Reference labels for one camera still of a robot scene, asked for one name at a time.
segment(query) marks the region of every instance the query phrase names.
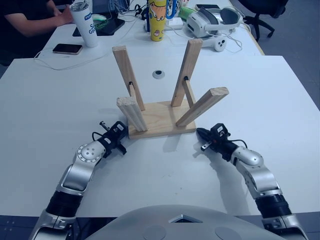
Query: cup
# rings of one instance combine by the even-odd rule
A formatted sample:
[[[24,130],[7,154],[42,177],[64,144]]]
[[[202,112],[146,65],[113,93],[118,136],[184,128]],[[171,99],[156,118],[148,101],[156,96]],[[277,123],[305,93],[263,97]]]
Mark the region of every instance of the cup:
[[[85,45],[89,48],[96,47],[99,42],[89,4],[86,1],[75,2],[70,5],[70,12]]]
[[[149,0],[149,24],[152,41],[163,40],[166,24],[167,0]]]

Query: vr headset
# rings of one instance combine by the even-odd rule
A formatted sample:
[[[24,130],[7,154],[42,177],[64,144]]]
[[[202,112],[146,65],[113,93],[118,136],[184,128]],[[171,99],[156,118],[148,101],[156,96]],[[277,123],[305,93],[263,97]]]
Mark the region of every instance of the vr headset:
[[[219,21],[214,14],[220,14],[222,21]],[[217,35],[220,30],[232,30],[242,23],[242,16],[229,7],[223,9],[200,8],[199,11],[191,13],[187,19],[187,27],[197,38]]]

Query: black chair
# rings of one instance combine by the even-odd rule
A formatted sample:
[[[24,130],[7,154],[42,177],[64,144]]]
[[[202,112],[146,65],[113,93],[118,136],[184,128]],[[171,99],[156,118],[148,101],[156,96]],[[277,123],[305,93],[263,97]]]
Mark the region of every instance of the black chair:
[[[243,20],[246,24],[254,26],[256,41],[258,41],[260,38],[259,25],[271,31],[268,38],[271,38],[275,31],[272,26],[259,19],[260,14],[270,15],[276,19],[285,12],[288,0],[239,0],[239,2],[255,14],[254,17],[245,16]]]

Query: white desk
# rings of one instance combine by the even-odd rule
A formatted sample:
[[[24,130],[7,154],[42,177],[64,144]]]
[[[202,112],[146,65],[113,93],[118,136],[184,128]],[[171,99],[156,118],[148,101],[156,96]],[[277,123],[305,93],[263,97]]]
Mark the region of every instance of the white desk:
[[[171,99],[182,58],[131,58],[145,103]],[[152,78],[158,68],[162,80]],[[233,139],[262,154],[294,213],[320,211],[320,114],[282,57],[200,56],[191,85],[197,99],[212,87],[230,91],[197,118],[198,127],[224,123]],[[102,132],[98,123],[125,121],[116,107],[121,96],[128,92],[113,56],[65,71],[15,60],[0,79],[0,214],[39,216],[77,147]],[[123,145],[125,156],[114,150],[97,167],[78,217],[117,217],[161,204],[259,214],[242,176],[219,154],[202,154],[195,133]]]
[[[136,0],[132,3],[132,8],[135,4],[139,3],[141,6],[145,1]],[[231,3],[228,0],[215,0],[215,2],[208,2],[209,4],[217,4],[218,6],[227,7]],[[127,19],[131,21],[133,17],[121,17],[122,19]],[[130,27],[133,25],[133,22],[126,22],[118,31],[115,32],[113,36],[99,36],[99,46],[95,48],[84,47],[84,49],[77,56],[70,56],[65,54],[56,54],[52,53],[52,49],[57,44],[80,44],[85,45],[82,37],[72,36],[74,30],[76,29],[75,24],[68,24],[61,27],[58,27],[53,33],[50,40],[44,47],[44,51],[41,52],[39,58],[98,58],[104,54],[110,54],[111,48],[113,46],[126,45],[128,51],[132,57],[140,56],[166,56],[174,57],[181,56],[184,54],[188,39],[176,35],[172,30],[166,31],[164,39],[160,42],[153,42],[150,39],[150,36],[144,30],[144,22],[142,20],[137,20],[132,29],[128,32]],[[194,37],[189,30],[186,28],[183,30],[177,30],[181,35],[189,35],[189,37]],[[261,52],[257,46],[256,41],[250,36],[249,32],[244,29],[244,26],[241,25],[236,29],[231,35],[233,38],[240,40],[243,43],[242,50],[239,50],[239,47],[236,43],[230,39],[227,39],[227,46],[223,52],[215,52],[213,48],[203,48],[200,52],[204,56],[230,56],[230,55],[246,55],[246,56],[260,56]]]

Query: wood grain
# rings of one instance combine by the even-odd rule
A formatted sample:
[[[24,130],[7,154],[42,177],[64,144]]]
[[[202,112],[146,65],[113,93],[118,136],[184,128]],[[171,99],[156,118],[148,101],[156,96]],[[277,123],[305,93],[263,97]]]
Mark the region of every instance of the wood grain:
[[[195,122],[182,127],[176,126],[177,120],[189,109],[187,100],[181,106],[171,107],[170,101],[146,103],[142,111],[143,119],[148,126],[148,131],[136,131],[129,122],[129,138],[141,139],[160,137],[175,134],[193,133],[196,130]]]
[[[196,103],[196,99],[190,85],[190,80],[184,80],[182,82],[182,85],[184,88],[185,96],[188,101],[189,107],[191,108]]]
[[[114,46],[112,47],[112,52],[115,57],[116,63],[118,64],[119,70],[121,72],[122,78],[124,80],[128,92],[130,93],[130,83],[132,83],[139,108],[142,111],[145,110],[144,101],[142,100],[140,94],[138,83],[136,81],[136,77],[128,56],[126,46]]]
[[[211,88],[176,122],[176,125],[178,127],[188,125],[228,94],[226,87]]]
[[[197,38],[197,39],[190,39],[188,41],[188,44],[186,45],[182,65],[180,68],[180,73],[179,73],[178,80],[176,82],[176,86],[174,89],[173,97],[171,100],[172,107],[180,106],[184,99],[184,96],[185,96],[185,90],[183,86],[184,78],[185,76],[187,76],[189,80],[191,79],[192,73],[195,69],[196,62],[201,50],[202,43],[203,41],[200,38]]]
[[[135,87],[132,84],[132,82],[130,82],[130,84],[129,84],[129,95],[130,95],[130,97],[133,97],[133,98],[137,99]]]
[[[143,132],[148,130],[147,124],[134,97],[118,97],[116,105],[134,126],[136,131]]]

